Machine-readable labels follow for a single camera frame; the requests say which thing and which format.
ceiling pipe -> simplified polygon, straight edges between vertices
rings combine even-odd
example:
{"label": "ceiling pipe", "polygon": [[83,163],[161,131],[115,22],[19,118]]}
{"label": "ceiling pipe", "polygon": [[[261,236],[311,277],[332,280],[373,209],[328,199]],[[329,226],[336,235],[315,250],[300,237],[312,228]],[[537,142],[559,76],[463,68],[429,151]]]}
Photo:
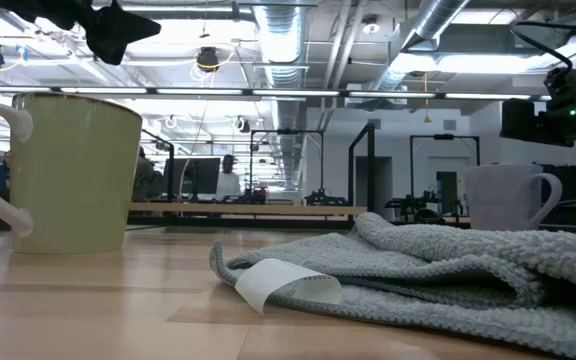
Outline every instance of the ceiling pipe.
{"label": "ceiling pipe", "polygon": [[332,71],[335,67],[335,61],[337,60],[337,55],[339,55],[341,40],[343,40],[344,32],[346,31],[346,23],[348,22],[348,15],[350,14],[351,4],[351,0],[343,0],[341,4],[341,10],[339,12],[339,23],[337,23],[337,33],[335,34],[335,39],[332,42],[332,49],[330,49],[330,57],[328,58],[326,73],[324,75],[324,80],[321,83],[321,86],[324,89],[328,89],[328,85],[330,84],[330,78],[332,77]]}
{"label": "ceiling pipe", "polygon": [[[259,26],[261,54],[264,62],[295,64],[304,58],[306,9],[295,6],[255,6],[253,13]],[[268,87],[299,89],[303,87],[303,68],[266,67]],[[273,101],[272,117],[277,128],[305,129],[306,119],[299,102]],[[286,187],[292,187],[301,156],[293,149],[303,144],[302,136],[278,136],[282,153]]]}
{"label": "ceiling pipe", "polygon": [[249,6],[239,6],[235,3],[231,6],[145,3],[141,5],[124,5],[123,9],[152,20],[232,20],[255,22],[255,17]]}
{"label": "ceiling pipe", "polygon": [[359,27],[361,26],[361,21],[364,17],[364,7],[368,4],[368,0],[361,0],[357,4],[357,9],[355,10],[355,18],[352,22],[352,28],[350,29],[350,34],[348,35],[348,40],[344,45],[344,49],[341,53],[341,59],[339,60],[339,68],[337,73],[335,73],[335,80],[332,83],[333,89],[338,89],[341,83],[341,78],[344,75],[344,70],[346,70],[346,64],[348,63],[348,57],[350,57],[350,51],[352,50],[353,43],[355,42],[355,37],[359,32]]}
{"label": "ceiling pipe", "polygon": [[[400,51],[425,40],[437,40],[470,0],[424,0],[419,6],[419,14],[411,31],[399,26]],[[389,67],[370,86],[374,91],[394,91],[406,77],[406,72],[397,72]]]}

white tag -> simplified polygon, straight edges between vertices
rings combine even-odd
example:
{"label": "white tag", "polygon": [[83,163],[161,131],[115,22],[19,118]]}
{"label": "white tag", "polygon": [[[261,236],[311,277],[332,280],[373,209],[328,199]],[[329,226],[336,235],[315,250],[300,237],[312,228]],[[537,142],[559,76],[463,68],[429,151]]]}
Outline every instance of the white tag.
{"label": "white tag", "polygon": [[[304,279],[318,276],[318,279]],[[237,280],[235,289],[255,311],[264,314],[266,300],[276,290],[299,281],[293,298],[339,304],[343,289],[339,280],[303,266],[278,259],[264,259],[246,270]]]}

cable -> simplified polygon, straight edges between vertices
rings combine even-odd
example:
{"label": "cable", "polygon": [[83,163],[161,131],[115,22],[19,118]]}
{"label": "cable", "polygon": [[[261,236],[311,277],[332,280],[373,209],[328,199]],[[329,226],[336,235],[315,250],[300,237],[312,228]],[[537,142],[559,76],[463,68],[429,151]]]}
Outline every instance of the cable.
{"label": "cable", "polygon": [[461,142],[463,142],[464,145],[466,145],[468,147],[468,149],[470,149],[470,151],[474,152],[475,154],[477,153],[473,148],[470,147],[470,145],[468,145],[466,140],[464,140],[464,139],[459,139],[459,140],[461,140]]}
{"label": "cable", "polygon": [[225,65],[225,64],[229,63],[229,62],[230,62],[230,59],[232,59],[232,57],[235,55],[235,47],[234,47],[233,45],[230,45],[230,46],[232,47],[232,50],[230,51],[230,55],[228,55],[228,58],[227,58],[226,60],[220,62],[219,64],[217,64],[217,65],[204,65],[204,64],[200,64],[200,63],[197,61],[197,58],[199,57],[199,54],[195,54],[195,64],[196,64],[198,67],[202,68],[202,69],[216,69],[216,68],[218,68],[218,67],[220,67],[220,66],[222,66],[222,65]]}
{"label": "cable", "polygon": [[192,64],[192,67],[190,68],[190,78],[195,80],[195,81],[199,81],[199,82],[203,82],[204,80],[206,80],[207,78],[209,78],[211,76],[211,73],[204,73],[201,71],[201,69],[199,69],[197,67],[197,63],[194,62]]}
{"label": "cable", "polygon": [[490,19],[490,21],[488,21],[488,25],[492,24],[493,20],[495,20],[497,18],[497,16],[503,14],[504,11],[506,10],[510,10],[513,14],[515,14],[516,18],[515,19],[519,19],[521,18],[521,16],[519,16],[519,14],[517,14],[517,12],[515,10],[513,10],[512,8],[503,8],[501,10],[499,10],[495,16],[492,17],[492,19]]}
{"label": "cable", "polygon": [[19,51],[19,60],[17,60],[16,63],[12,64],[11,66],[8,66],[7,68],[0,69],[0,72],[4,72],[4,71],[8,71],[8,70],[14,69],[14,68],[17,67],[19,64],[21,64],[23,61],[24,61],[24,51],[21,50],[21,51]]}
{"label": "cable", "polygon": [[566,64],[566,69],[564,69],[564,75],[568,74],[570,72],[570,70],[572,70],[572,61],[570,61],[570,59],[568,59],[567,57],[563,56],[561,53],[559,53],[558,51],[551,49],[550,47],[540,43],[537,40],[534,40],[531,37],[528,37],[520,32],[518,32],[517,30],[515,30],[514,26],[510,27],[510,32],[515,35],[516,37],[520,38],[521,40],[527,42],[528,44],[536,47],[537,49],[546,52],[552,56],[554,56],[555,58],[559,59],[561,62],[563,62],[564,64]]}
{"label": "cable", "polygon": [[515,24],[513,24],[513,26],[510,27],[510,32],[512,34],[514,34],[515,36],[517,36],[518,38],[520,38],[521,40],[527,42],[528,44],[536,47],[537,49],[539,49],[541,51],[544,51],[544,52],[554,56],[555,58],[561,60],[561,62],[566,64],[566,69],[563,70],[564,75],[568,74],[572,70],[573,64],[569,58],[565,57],[564,55],[562,55],[558,51],[540,43],[539,41],[518,32],[515,29],[515,27],[517,27],[517,26],[537,26],[537,27],[545,27],[545,28],[550,28],[550,29],[576,30],[576,25],[550,24],[550,23],[543,23],[543,22],[538,22],[538,21],[518,21]]}
{"label": "cable", "polygon": [[[217,75],[216,72],[212,73],[212,79],[210,80],[210,87],[211,88],[212,88],[213,84],[215,83],[216,75]],[[195,134],[195,140],[193,141],[192,147],[190,148],[190,154],[188,154],[189,158],[186,161],[186,163],[184,164],[184,169],[181,171],[181,180],[179,181],[179,195],[177,195],[177,201],[183,201],[184,175],[186,174],[186,169],[188,168],[188,164],[192,161],[190,156],[192,156],[192,154],[195,152],[195,146],[197,146],[197,141],[199,140],[199,134],[201,133],[201,128],[203,127],[204,119],[206,118],[206,110],[208,109],[208,101],[209,100],[206,100],[206,103],[204,104],[204,111],[201,114],[201,121],[199,122],[199,125],[197,126],[197,133]]]}
{"label": "cable", "polygon": [[527,21],[522,20],[516,22],[513,26],[537,26],[545,27],[550,29],[564,29],[564,30],[576,30],[576,25],[566,25],[566,24],[552,24],[539,21]]}

pale green ceramic mug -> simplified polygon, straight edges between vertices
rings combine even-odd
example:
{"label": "pale green ceramic mug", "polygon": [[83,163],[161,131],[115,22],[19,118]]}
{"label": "pale green ceramic mug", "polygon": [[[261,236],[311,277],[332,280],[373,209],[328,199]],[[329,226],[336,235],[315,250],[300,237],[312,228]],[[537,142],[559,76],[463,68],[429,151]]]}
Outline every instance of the pale green ceramic mug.
{"label": "pale green ceramic mug", "polygon": [[0,105],[11,129],[11,225],[22,253],[83,254],[121,248],[133,189],[141,116],[71,95],[20,94]]}

ceiling light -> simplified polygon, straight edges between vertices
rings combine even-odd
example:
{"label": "ceiling light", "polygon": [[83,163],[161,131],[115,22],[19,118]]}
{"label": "ceiling light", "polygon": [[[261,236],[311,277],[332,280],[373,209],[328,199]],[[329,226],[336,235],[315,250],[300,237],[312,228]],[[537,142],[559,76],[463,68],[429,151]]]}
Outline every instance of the ceiling light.
{"label": "ceiling light", "polygon": [[437,71],[468,74],[520,74],[529,68],[529,58],[516,55],[462,55],[443,56]]}
{"label": "ceiling light", "polygon": [[[200,7],[200,6],[184,6],[184,5],[126,5],[122,7],[125,11],[130,12],[169,12],[169,11],[184,11],[184,12],[232,12],[232,7],[229,6],[214,6],[214,7]],[[250,13],[250,9],[239,9],[241,13]]]}
{"label": "ceiling light", "polygon": [[339,91],[332,90],[253,90],[259,96],[339,96]]}
{"label": "ceiling light", "polygon": [[432,99],[434,93],[351,91],[350,97],[391,99]]}
{"label": "ceiling light", "polygon": [[363,18],[362,23],[364,25],[363,32],[365,34],[370,35],[379,31],[379,25],[377,25],[377,15],[375,14],[366,15]]}
{"label": "ceiling light", "polygon": [[120,88],[120,87],[98,87],[98,88],[61,88],[65,93],[76,94],[145,94],[145,88]]}
{"label": "ceiling light", "polygon": [[530,95],[511,95],[511,94],[446,94],[446,99],[462,100],[508,100],[508,99],[529,100]]}
{"label": "ceiling light", "polygon": [[39,86],[0,86],[0,93],[32,91],[50,91],[50,88]]}
{"label": "ceiling light", "polygon": [[241,90],[228,90],[228,89],[157,89],[159,94],[170,95],[241,95]]}

